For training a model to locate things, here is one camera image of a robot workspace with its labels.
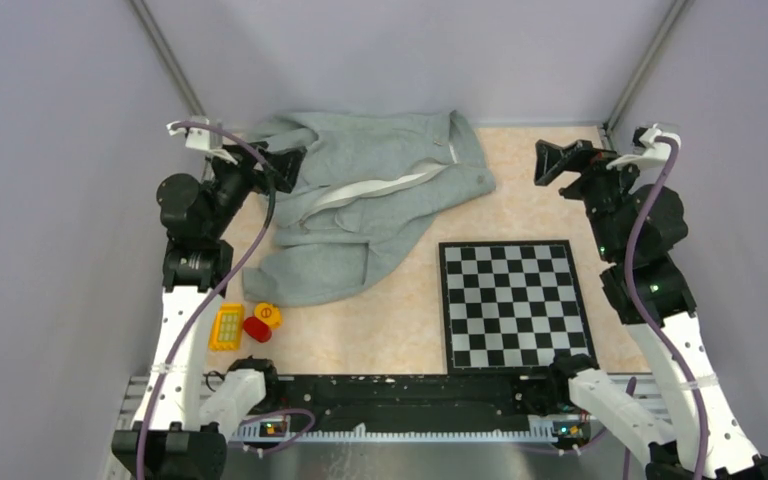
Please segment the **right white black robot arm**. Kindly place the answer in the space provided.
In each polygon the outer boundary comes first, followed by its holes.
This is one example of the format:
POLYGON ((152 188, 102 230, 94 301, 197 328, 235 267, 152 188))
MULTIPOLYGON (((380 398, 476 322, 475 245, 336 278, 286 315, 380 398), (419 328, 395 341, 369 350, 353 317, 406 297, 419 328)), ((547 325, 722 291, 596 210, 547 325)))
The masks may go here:
POLYGON ((680 138, 657 127, 621 155, 584 140, 535 145, 534 182, 574 180, 560 191, 582 202, 607 268, 600 278, 622 325, 643 353, 667 408, 659 419, 590 356, 550 365, 546 397, 560 412, 594 415, 649 479, 768 479, 768 455, 744 433, 701 336, 696 301, 670 257, 688 234, 684 206, 666 185, 680 138))

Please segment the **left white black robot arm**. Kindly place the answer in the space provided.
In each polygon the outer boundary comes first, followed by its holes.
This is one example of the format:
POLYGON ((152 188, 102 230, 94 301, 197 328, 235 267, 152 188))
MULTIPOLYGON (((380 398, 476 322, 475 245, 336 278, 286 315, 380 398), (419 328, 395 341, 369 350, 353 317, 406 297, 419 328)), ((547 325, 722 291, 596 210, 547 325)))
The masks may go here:
POLYGON ((114 432, 112 455, 135 479, 218 479, 228 445, 251 410, 279 404, 280 386, 257 369, 228 374, 203 397, 214 322, 230 280, 241 270, 222 236, 252 194, 267 199, 270 226, 277 196, 296 185, 303 147, 271 152, 266 142, 227 145, 213 157, 213 176, 177 173, 156 190, 167 245, 162 264, 162 315, 148 383, 131 424, 114 432))

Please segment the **grey zip-up jacket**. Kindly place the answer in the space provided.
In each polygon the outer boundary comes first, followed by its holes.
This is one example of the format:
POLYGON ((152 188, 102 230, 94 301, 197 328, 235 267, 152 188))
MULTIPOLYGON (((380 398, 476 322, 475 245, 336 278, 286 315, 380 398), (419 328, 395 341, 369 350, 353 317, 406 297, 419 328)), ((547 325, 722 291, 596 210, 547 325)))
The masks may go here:
POLYGON ((293 190, 277 197, 275 251, 242 269, 250 302, 304 307, 360 294, 404 261, 440 213, 496 187, 455 110, 287 113, 247 138, 271 153, 304 151, 293 190))

